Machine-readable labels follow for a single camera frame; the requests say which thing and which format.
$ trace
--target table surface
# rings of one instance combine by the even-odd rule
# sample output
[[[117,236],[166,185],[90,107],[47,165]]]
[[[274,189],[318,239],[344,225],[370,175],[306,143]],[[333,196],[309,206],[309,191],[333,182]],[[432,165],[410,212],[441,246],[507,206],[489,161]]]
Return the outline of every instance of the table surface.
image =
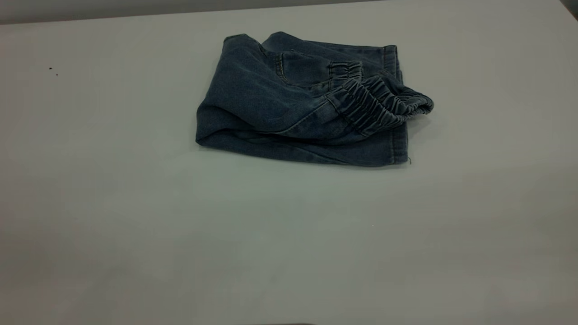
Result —
[[[413,164],[204,149],[224,37],[396,44]],[[392,0],[0,26],[0,323],[578,323],[578,23]]]

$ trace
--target gray wall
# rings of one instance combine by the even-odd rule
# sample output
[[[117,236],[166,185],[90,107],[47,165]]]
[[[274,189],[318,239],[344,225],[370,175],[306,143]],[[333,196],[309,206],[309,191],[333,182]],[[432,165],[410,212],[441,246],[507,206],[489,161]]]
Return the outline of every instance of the gray wall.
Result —
[[[0,0],[0,24],[367,0]]]

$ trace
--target seam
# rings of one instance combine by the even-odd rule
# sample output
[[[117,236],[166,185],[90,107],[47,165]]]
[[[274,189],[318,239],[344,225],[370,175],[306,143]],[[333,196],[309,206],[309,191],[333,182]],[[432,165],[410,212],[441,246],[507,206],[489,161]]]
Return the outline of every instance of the seam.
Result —
[[[366,135],[365,133],[361,132],[361,131],[359,130],[359,128],[357,127],[357,125],[355,125],[355,123],[353,123],[345,114],[341,113],[341,112],[337,109],[337,106],[331,101],[331,99],[329,99],[329,98],[327,97],[327,95],[323,95],[323,97],[325,97],[325,99],[327,99],[327,101],[331,104],[331,106],[333,106],[333,108],[335,109],[335,111],[337,112],[337,114],[338,114],[339,116],[341,116],[346,122],[348,122],[348,123],[351,125],[351,127],[353,127],[354,130],[356,130],[359,134],[363,135],[363,136],[366,137],[366,138],[369,137],[369,135]]]
[[[310,117],[311,115],[315,114],[318,110],[322,109],[323,106],[325,105],[321,105],[318,108],[316,108],[314,111],[312,111],[311,113],[307,114],[304,118],[300,119],[299,121],[295,122],[295,124],[293,124],[292,126],[290,126],[288,129],[282,130],[282,131],[276,131],[276,132],[267,132],[268,134],[283,134],[283,133],[287,133],[291,130],[293,130],[294,128],[296,128],[297,126],[299,126],[299,124],[301,124],[303,121],[305,121],[308,117]]]
[[[275,59],[275,70],[277,72],[277,75],[281,78],[281,80],[286,84],[289,84],[289,80],[287,80],[287,77],[283,72],[283,53],[279,53],[279,55]]]

